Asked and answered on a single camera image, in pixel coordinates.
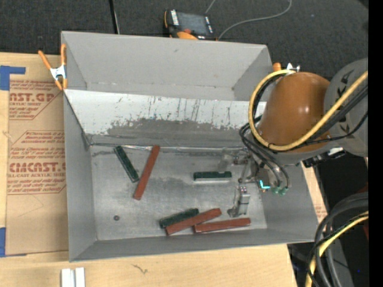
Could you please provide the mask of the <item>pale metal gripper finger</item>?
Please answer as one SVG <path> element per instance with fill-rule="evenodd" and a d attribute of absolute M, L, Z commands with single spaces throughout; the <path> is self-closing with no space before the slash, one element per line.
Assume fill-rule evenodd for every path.
<path fill-rule="evenodd" d="M 219 161 L 219 172 L 229 171 L 232 166 L 235 166 L 237 162 L 236 151 L 223 151 Z"/>
<path fill-rule="evenodd" d="M 245 186 L 240 186 L 238 198 L 238 215 L 245 215 L 247 213 L 250 197 L 251 195 L 247 188 Z"/>

